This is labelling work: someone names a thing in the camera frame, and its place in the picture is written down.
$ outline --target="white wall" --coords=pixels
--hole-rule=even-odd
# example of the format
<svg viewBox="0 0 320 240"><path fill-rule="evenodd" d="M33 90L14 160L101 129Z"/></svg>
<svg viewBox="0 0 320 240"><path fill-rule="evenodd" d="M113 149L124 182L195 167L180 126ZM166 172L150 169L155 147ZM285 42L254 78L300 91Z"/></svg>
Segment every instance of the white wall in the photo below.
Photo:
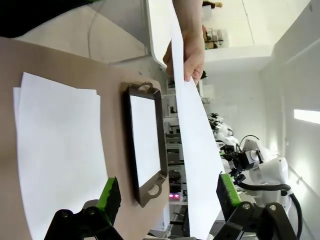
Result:
<svg viewBox="0 0 320 240"><path fill-rule="evenodd" d="M260 71L272 60L273 46L239 46L205 51L204 70L221 74Z"/></svg>
<svg viewBox="0 0 320 240"><path fill-rule="evenodd" d="M267 147L278 149L303 179L293 191L302 207L306 240L320 239L320 124L294 119L294 109L320 111L320 2L311 3L275 45L274 61L260 74Z"/></svg>
<svg viewBox="0 0 320 240"><path fill-rule="evenodd" d="M264 142L265 99L258 72L214 74L208 71L207 75L203 88L213 85L210 112L223 117L239 141L252 134Z"/></svg>
<svg viewBox="0 0 320 240"><path fill-rule="evenodd" d="M223 7L212 10L212 17L203 21L204 26L226 29L230 47L252 46L252 36L241 0L223 0Z"/></svg>
<svg viewBox="0 0 320 240"><path fill-rule="evenodd" d="M274 45L310 0L224 0L203 24L226 29L230 47Z"/></svg>

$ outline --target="paper sheet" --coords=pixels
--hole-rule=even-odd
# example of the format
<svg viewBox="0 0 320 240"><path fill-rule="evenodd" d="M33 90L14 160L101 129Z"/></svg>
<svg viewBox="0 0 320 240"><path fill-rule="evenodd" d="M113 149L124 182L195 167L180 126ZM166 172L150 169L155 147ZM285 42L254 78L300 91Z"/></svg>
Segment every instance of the paper sheet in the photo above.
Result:
<svg viewBox="0 0 320 240"><path fill-rule="evenodd" d="M14 90L18 172L33 240L43 240L60 209L79 212L107 182L100 96L28 73Z"/></svg>
<svg viewBox="0 0 320 240"><path fill-rule="evenodd" d="M161 170L155 100L130 96L139 187Z"/></svg>
<svg viewBox="0 0 320 240"><path fill-rule="evenodd" d="M218 176L224 171L205 109L196 85L184 81L183 38L170 6L171 46L175 94L188 191L190 236L205 240L221 206L216 194Z"/></svg>

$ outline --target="brown tabletop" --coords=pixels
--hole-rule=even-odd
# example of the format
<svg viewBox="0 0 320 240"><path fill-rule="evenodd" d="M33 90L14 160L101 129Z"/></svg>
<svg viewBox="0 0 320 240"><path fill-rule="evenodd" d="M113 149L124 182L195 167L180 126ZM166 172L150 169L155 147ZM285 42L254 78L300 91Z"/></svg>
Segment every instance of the brown tabletop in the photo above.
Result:
<svg viewBox="0 0 320 240"><path fill-rule="evenodd" d="M13 87L20 87L23 72L75 88L97 90L101 96L101 135L107 174L118 178L122 198L115 228L125 240L142 240L161 216L168 201L169 184L167 179L161 195L144 208L134 199L126 158L121 91L125 83L152 82L160 89L159 83L85 57L6 38L0 38L0 239L31 240L20 192L13 103Z"/></svg>

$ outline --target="stack of paper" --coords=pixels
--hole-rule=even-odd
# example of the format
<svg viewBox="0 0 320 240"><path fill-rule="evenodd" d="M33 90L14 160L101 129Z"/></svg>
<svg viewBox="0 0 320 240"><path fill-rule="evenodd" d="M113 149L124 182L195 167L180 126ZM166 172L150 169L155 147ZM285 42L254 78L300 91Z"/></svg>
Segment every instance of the stack of paper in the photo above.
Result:
<svg viewBox="0 0 320 240"><path fill-rule="evenodd" d="M13 95L24 212L43 240L56 211L78 213L107 182L100 96L29 73Z"/></svg>

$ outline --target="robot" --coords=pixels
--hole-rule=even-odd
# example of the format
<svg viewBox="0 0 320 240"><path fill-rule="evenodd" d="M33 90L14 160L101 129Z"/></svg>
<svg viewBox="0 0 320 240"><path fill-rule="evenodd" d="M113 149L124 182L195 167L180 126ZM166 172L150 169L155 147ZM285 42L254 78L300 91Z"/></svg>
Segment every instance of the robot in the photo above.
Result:
<svg viewBox="0 0 320 240"><path fill-rule="evenodd" d="M256 191L261 196L260 206L276 202L283 206L288 215L292 202L297 208L299 235L302 230L302 211L291 187L288 185L289 166L284 157L274 156L254 135L245 136L239 144L230 126L217 113L212 113L209 123L220 147L221 158L228 163L229 175L234 185L246 191Z"/></svg>

